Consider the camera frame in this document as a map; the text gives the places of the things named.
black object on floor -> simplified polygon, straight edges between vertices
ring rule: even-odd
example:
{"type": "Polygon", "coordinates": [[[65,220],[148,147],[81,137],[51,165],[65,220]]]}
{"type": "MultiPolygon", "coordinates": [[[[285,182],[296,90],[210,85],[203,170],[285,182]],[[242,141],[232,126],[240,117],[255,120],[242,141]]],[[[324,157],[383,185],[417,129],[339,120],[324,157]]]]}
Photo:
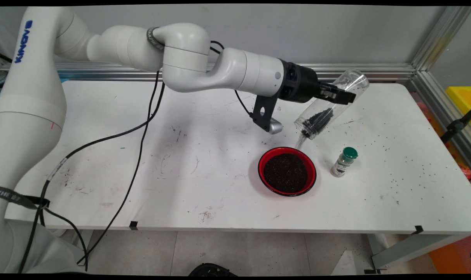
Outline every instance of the black object on floor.
{"type": "Polygon", "coordinates": [[[189,276],[220,276],[220,277],[237,277],[228,269],[225,269],[217,264],[200,264],[197,266],[189,276]]]}

black cable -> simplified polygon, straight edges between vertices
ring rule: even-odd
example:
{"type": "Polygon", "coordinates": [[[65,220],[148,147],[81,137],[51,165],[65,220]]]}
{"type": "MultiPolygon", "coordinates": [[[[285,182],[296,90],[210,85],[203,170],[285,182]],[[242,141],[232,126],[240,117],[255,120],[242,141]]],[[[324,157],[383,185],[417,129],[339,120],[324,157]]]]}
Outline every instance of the black cable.
{"type": "MultiPolygon", "coordinates": [[[[211,41],[210,43],[212,44],[217,44],[218,46],[220,46],[220,48],[222,49],[225,49],[223,47],[223,45],[220,43],[220,42],[217,42],[217,41],[211,41]]],[[[210,50],[214,51],[215,53],[218,53],[220,54],[220,52],[212,47],[209,47],[210,50]]],[[[247,110],[246,106],[244,106],[244,103],[242,102],[241,98],[239,97],[239,93],[237,92],[237,90],[234,90],[235,92],[235,95],[237,96],[237,99],[239,99],[239,102],[241,103],[242,107],[244,108],[244,110],[246,111],[246,113],[249,115],[249,117],[253,118],[253,113],[250,113],[250,111],[247,110]]]]}
{"type": "Polygon", "coordinates": [[[39,219],[40,219],[40,225],[42,225],[42,227],[45,227],[44,212],[43,211],[40,213],[39,219]]]}
{"type": "Polygon", "coordinates": [[[13,60],[5,56],[4,54],[0,53],[0,58],[6,60],[9,63],[13,63],[13,60]]]}
{"type": "MultiPolygon", "coordinates": [[[[154,90],[153,90],[153,94],[151,96],[151,101],[149,103],[149,111],[148,111],[147,115],[150,115],[150,113],[151,113],[152,98],[154,97],[154,92],[156,91],[156,84],[154,85],[154,90]]],[[[156,115],[156,113],[158,112],[159,104],[161,103],[161,98],[163,97],[163,91],[164,90],[165,90],[165,83],[163,83],[161,85],[161,91],[159,92],[158,103],[156,104],[156,109],[154,110],[154,113],[152,114],[151,118],[153,118],[156,115]]],[[[97,246],[99,241],[101,241],[101,239],[104,237],[104,234],[106,234],[108,229],[111,227],[111,224],[113,223],[113,221],[115,221],[115,218],[118,216],[118,214],[122,210],[122,207],[125,205],[125,202],[127,201],[127,197],[129,196],[132,185],[134,184],[134,180],[136,179],[136,175],[137,175],[137,170],[139,169],[139,165],[141,163],[142,149],[143,149],[144,138],[145,138],[145,135],[146,135],[146,132],[147,132],[147,126],[148,126],[148,124],[146,124],[146,126],[145,126],[144,134],[143,134],[143,137],[141,139],[141,148],[139,149],[139,158],[137,160],[137,166],[136,166],[136,170],[134,171],[134,176],[132,177],[132,181],[130,182],[129,190],[127,191],[127,194],[125,195],[125,198],[123,199],[122,205],[120,205],[120,207],[119,207],[118,211],[116,212],[115,216],[113,216],[113,218],[111,219],[111,222],[108,224],[106,229],[104,229],[103,233],[101,234],[99,239],[97,239],[96,243],[94,243],[92,248],[90,248],[90,250],[88,251],[88,254],[90,254],[90,252],[92,252],[92,250],[94,250],[94,248],[97,246]]],[[[79,264],[83,259],[84,259],[84,257],[79,259],[77,264],[79,264]]]]}
{"type": "Polygon", "coordinates": [[[75,230],[75,232],[78,235],[78,238],[80,239],[80,242],[82,243],[83,253],[84,253],[84,257],[85,257],[85,271],[87,271],[88,263],[89,263],[89,260],[87,258],[87,248],[85,248],[85,242],[83,241],[83,238],[82,238],[82,235],[79,232],[79,229],[77,229],[77,227],[70,220],[68,220],[67,218],[65,218],[63,216],[60,216],[60,215],[54,213],[53,211],[50,211],[47,208],[45,208],[45,211],[47,211],[49,214],[51,214],[51,215],[53,215],[57,218],[60,218],[61,220],[69,223],[72,226],[72,228],[75,230]]]}
{"type": "Polygon", "coordinates": [[[237,90],[234,90],[234,91],[235,91],[235,95],[237,96],[237,99],[239,99],[239,102],[241,103],[242,107],[244,108],[244,110],[246,110],[246,113],[249,115],[249,117],[253,118],[253,113],[250,113],[246,109],[246,106],[244,106],[244,103],[242,102],[241,98],[239,97],[239,93],[237,93],[237,90]]]}
{"type": "Polygon", "coordinates": [[[225,49],[225,48],[223,47],[223,45],[222,45],[220,42],[211,41],[210,43],[212,43],[212,44],[217,44],[218,46],[220,46],[220,48],[225,49]]]}
{"type": "MultiPolygon", "coordinates": [[[[154,83],[154,89],[153,89],[153,92],[152,92],[151,100],[152,100],[152,98],[154,97],[154,94],[155,94],[155,92],[156,92],[156,87],[157,87],[157,84],[158,84],[158,76],[159,76],[159,71],[156,72],[156,80],[155,80],[155,83],[154,83]]],[[[87,148],[87,147],[89,147],[89,146],[91,146],[91,145],[94,145],[94,144],[97,144],[97,143],[99,143],[99,142],[103,142],[103,141],[106,141],[106,140],[109,140],[109,139],[113,139],[113,138],[117,138],[117,137],[120,137],[120,136],[129,134],[129,133],[131,133],[131,132],[133,132],[133,131],[136,131],[136,130],[140,129],[140,128],[143,127],[143,126],[146,126],[150,121],[152,121],[152,119],[153,119],[154,116],[156,115],[156,112],[158,111],[159,104],[160,104],[160,102],[161,102],[161,97],[163,96],[163,90],[164,90],[164,83],[163,83],[163,86],[161,87],[161,92],[160,92],[160,95],[159,95],[158,103],[157,103],[157,105],[156,105],[156,109],[155,109],[154,113],[151,115],[151,117],[150,117],[146,122],[140,124],[139,126],[134,127],[133,129],[130,129],[130,130],[128,130],[128,131],[125,131],[125,132],[122,132],[122,133],[118,133],[118,134],[116,134],[116,135],[108,136],[108,137],[105,137],[105,138],[101,138],[101,139],[99,139],[99,140],[95,140],[95,141],[93,141],[93,142],[87,143],[87,144],[85,144],[85,145],[83,145],[83,146],[81,146],[81,147],[75,149],[75,150],[72,151],[70,154],[68,154],[68,156],[66,156],[66,157],[58,164],[58,166],[56,166],[56,168],[52,171],[51,175],[50,175],[49,178],[45,181],[44,186],[43,186],[43,188],[42,188],[42,193],[40,194],[40,204],[39,204],[39,207],[37,208],[37,211],[36,211],[36,213],[35,213],[35,219],[33,220],[33,225],[32,225],[32,227],[31,227],[30,237],[29,237],[29,239],[28,239],[28,243],[27,243],[26,249],[25,249],[25,251],[24,251],[23,259],[22,259],[22,262],[21,262],[21,264],[20,264],[20,266],[19,266],[19,269],[18,269],[18,273],[21,273],[21,272],[23,271],[24,264],[25,264],[25,262],[26,262],[26,259],[27,259],[27,257],[28,257],[28,254],[29,254],[29,252],[30,252],[31,243],[33,242],[33,237],[34,237],[34,235],[35,235],[35,229],[36,229],[36,227],[37,227],[38,218],[39,218],[40,213],[41,213],[41,210],[42,210],[42,204],[44,203],[43,199],[44,199],[44,197],[45,197],[45,192],[47,191],[47,187],[49,186],[49,183],[51,182],[52,177],[53,177],[53,176],[58,172],[58,170],[63,166],[63,163],[65,163],[66,160],[68,160],[72,155],[76,154],[77,152],[79,152],[79,151],[81,151],[81,150],[83,150],[83,149],[85,149],[85,148],[87,148]]],[[[97,243],[94,244],[94,246],[91,248],[91,250],[90,250],[88,253],[90,253],[96,245],[97,245],[97,243]]]]}
{"type": "Polygon", "coordinates": [[[216,48],[213,48],[213,47],[209,47],[210,50],[214,51],[215,53],[217,54],[220,54],[220,51],[217,50],[216,48]]]}

bowl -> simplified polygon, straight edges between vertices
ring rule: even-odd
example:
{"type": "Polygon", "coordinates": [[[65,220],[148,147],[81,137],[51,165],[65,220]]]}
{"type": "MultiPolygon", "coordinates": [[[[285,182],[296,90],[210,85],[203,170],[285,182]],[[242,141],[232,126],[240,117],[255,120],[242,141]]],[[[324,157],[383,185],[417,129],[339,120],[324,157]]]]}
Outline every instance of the bowl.
{"type": "Polygon", "coordinates": [[[298,196],[298,195],[302,195],[308,192],[312,188],[312,186],[315,184],[315,181],[317,179],[317,170],[315,169],[315,165],[313,164],[312,160],[307,155],[303,154],[303,152],[301,152],[300,150],[293,149],[290,147],[277,147],[277,148],[266,151],[266,153],[262,155],[258,163],[258,174],[260,175],[260,179],[262,180],[264,185],[269,190],[273,191],[276,194],[284,195],[284,196],[298,196]],[[306,173],[307,173],[307,179],[306,179],[305,186],[300,191],[293,192],[293,193],[283,192],[283,191],[273,188],[265,180],[265,176],[263,175],[264,174],[263,172],[264,172],[266,163],[274,156],[278,156],[280,154],[294,154],[295,156],[298,156],[301,159],[301,161],[304,163],[305,168],[306,168],[306,173]]]}

jar label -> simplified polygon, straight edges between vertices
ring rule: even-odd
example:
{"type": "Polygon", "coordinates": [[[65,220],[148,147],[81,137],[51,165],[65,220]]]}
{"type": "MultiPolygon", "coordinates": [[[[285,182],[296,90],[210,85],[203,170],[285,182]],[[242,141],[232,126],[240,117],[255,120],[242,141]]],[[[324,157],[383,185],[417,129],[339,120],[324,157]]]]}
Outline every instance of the jar label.
{"type": "Polygon", "coordinates": [[[346,172],[347,170],[347,166],[346,165],[342,165],[342,164],[339,164],[339,163],[335,163],[333,168],[332,168],[332,172],[334,173],[334,175],[336,176],[342,176],[344,175],[344,173],[346,172]]]}

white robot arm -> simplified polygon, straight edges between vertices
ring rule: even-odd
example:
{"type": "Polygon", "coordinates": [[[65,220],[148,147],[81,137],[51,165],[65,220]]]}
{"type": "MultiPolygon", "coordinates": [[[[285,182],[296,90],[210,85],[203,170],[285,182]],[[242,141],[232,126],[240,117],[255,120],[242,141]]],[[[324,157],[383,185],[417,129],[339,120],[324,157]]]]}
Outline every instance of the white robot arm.
{"type": "MultiPolygon", "coordinates": [[[[56,146],[63,130],[66,101],[54,54],[148,72],[163,67],[163,82],[178,92],[216,88],[251,92],[258,95],[253,122],[269,133],[282,130],[271,118],[277,98],[300,103],[312,97],[335,103],[354,100],[354,94],[320,83],[311,69],[244,50],[224,49],[207,72],[209,36],[192,23],[149,30],[118,25],[97,35],[69,7],[29,7],[17,42],[0,94],[0,186],[10,190],[56,146]]],[[[0,272],[16,272],[31,225],[6,221],[6,207],[7,201],[0,198],[0,272]]],[[[35,236],[24,271],[78,270],[62,241],[44,227],[37,227],[35,236]]]]}

